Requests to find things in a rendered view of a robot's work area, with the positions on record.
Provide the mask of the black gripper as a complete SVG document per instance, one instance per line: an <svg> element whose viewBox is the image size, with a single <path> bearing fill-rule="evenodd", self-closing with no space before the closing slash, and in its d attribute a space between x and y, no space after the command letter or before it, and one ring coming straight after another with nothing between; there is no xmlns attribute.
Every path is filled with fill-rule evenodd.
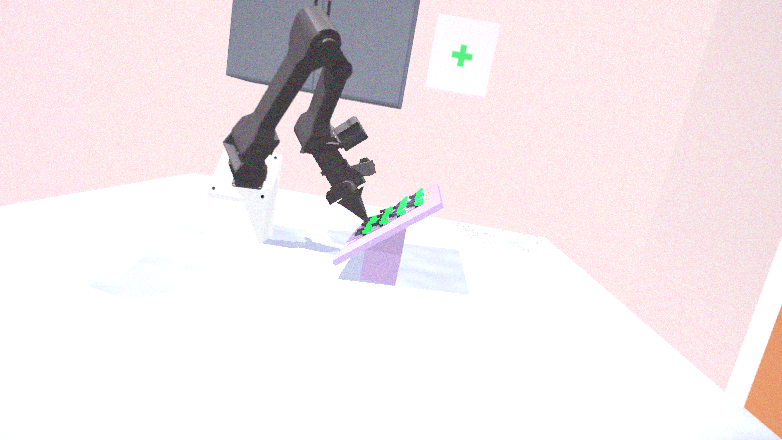
<svg viewBox="0 0 782 440"><path fill-rule="evenodd" d="M340 155L320 167L321 175L325 175L331 185L331 190L326 193L326 199L331 205L342 198L337 203L365 221L368 216L361 196L364 186L359 189L357 187L364 184L366 180L364 177L359 177L360 179L354 182L347 180L342 166L343 164L348 167L346 162L348 162L346 158Z"/></svg>

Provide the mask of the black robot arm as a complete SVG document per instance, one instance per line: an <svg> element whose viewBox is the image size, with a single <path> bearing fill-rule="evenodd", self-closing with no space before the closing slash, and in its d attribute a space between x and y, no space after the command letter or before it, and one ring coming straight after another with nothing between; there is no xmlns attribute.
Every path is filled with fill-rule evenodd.
<svg viewBox="0 0 782 440"><path fill-rule="evenodd" d="M348 151L369 138L355 116L335 128L330 122L353 70L326 11L319 6L300 9L289 39L288 54L255 111L242 116L222 141L233 187L262 190L266 160L281 142L276 127L311 73L320 68L310 106L294 126L300 153L312 154L321 167L341 155L339 148Z"/></svg>

